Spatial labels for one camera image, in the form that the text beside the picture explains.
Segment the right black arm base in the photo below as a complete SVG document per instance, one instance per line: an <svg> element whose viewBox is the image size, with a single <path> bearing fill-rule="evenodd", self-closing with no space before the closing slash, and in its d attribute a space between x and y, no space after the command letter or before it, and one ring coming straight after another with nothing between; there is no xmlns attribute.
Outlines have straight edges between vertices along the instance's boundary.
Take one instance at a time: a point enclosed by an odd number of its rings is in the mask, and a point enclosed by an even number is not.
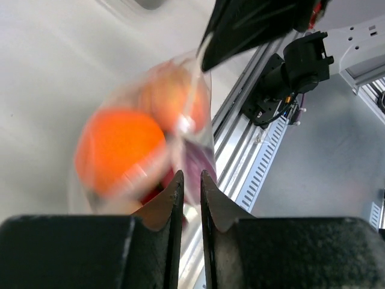
<svg viewBox="0 0 385 289"><path fill-rule="evenodd" d="M293 98L286 63L281 56L273 54L248 94L241 113L252 124L265 129L288 111Z"/></svg>

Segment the purple red onion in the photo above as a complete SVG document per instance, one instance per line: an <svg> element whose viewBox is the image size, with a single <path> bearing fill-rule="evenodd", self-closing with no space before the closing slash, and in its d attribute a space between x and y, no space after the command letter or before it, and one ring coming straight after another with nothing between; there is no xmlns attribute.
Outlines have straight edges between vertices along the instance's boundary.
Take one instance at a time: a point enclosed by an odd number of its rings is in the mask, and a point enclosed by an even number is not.
<svg viewBox="0 0 385 289"><path fill-rule="evenodd" d="M185 202L189 205L200 205L200 177L202 171L207 171L214 183L217 182L214 150L186 140L182 157L184 174Z"/></svg>

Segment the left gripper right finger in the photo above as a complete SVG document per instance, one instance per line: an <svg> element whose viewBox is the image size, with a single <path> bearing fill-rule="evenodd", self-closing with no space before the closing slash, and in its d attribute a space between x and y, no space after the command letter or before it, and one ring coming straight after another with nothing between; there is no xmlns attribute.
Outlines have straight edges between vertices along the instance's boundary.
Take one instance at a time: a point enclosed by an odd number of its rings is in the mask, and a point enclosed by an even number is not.
<svg viewBox="0 0 385 289"><path fill-rule="evenodd" d="M257 218L200 179L207 288L384 287L384 240L366 221Z"/></svg>

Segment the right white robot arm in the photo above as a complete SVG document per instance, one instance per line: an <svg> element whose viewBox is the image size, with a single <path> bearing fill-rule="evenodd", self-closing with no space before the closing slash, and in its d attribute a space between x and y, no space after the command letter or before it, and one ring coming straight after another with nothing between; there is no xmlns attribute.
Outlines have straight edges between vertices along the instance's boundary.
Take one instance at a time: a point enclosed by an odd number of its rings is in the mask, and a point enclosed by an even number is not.
<svg viewBox="0 0 385 289"><path fill-rule="evenodd" d="M257 46L292 31L305 33L323 17L328 1L216 1L204 37L206 72ZM284 62L262 77L259 92L284 98L313 90L330 75L384 54L384 17L294 40L283 50Z"/></svg>

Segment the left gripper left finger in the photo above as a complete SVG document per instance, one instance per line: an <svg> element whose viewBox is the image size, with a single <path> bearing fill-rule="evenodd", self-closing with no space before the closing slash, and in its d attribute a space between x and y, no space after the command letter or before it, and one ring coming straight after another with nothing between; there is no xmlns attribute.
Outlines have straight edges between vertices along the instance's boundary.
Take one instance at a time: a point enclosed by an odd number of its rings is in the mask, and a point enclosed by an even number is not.
<svg viewBox="0 0 385 289"><path fill-rule="evenodd" d="M184 178L128 216L19 215L1 224L2 288L176 288Z"/></svg>

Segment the peach fruit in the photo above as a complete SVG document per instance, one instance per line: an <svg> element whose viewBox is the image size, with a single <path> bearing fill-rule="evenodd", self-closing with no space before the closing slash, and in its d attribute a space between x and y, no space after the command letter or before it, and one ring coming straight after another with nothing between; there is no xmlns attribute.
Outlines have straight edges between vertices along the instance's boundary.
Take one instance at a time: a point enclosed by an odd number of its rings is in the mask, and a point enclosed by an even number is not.
<svg viewBox="0 0 385 289"><path fill-rule="evenodd" d="M151 114L164 131L171 132L186 104L191 75L183 66L173 63L161 64L150 70L149 74L149 81L141 88L138 105ZM196 132L208 122L209 110L209 90L204 80L200 79L191 112Z"/></svg>

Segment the orange fruit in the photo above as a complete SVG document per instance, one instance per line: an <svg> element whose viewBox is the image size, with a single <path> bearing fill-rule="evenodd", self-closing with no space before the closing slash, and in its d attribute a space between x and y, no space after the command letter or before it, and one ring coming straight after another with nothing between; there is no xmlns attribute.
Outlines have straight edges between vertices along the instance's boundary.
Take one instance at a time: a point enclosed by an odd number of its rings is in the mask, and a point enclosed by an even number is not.
<svg viewBox="0 0 385 289"><path fill-rule="evenodd" d="M74 156L77 176L99 196L111 197L125 174L134 176L135 166L155 149L165 145L165 136L148 114L128 108L104 108L85 124Z"/></svg>

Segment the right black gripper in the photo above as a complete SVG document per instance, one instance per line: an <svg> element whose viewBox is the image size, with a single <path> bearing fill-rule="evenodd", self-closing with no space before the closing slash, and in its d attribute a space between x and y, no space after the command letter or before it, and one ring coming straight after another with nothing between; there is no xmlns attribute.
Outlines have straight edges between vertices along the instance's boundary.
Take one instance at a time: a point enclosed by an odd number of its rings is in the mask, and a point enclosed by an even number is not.
<svg viewBox="0 0 385 289"><path fill-rule="evenodd" d="M202 40L211 36L201 70L207 72L235 55L305 32L323 18L330 0L216 1Z"/></svg>

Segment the clear zip top bag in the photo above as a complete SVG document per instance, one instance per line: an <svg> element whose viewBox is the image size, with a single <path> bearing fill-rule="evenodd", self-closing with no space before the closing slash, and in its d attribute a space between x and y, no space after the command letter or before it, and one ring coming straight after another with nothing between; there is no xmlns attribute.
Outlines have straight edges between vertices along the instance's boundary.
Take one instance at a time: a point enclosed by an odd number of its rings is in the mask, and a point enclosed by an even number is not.
<svg viewBox="0 0 385 289"><path fill-rule="evenodd" d="M211 42L165 61L108 97L86 121L73 156L69 211L130 214L183 174L183 201L200 205L202 171L215 176Z"/></svg>

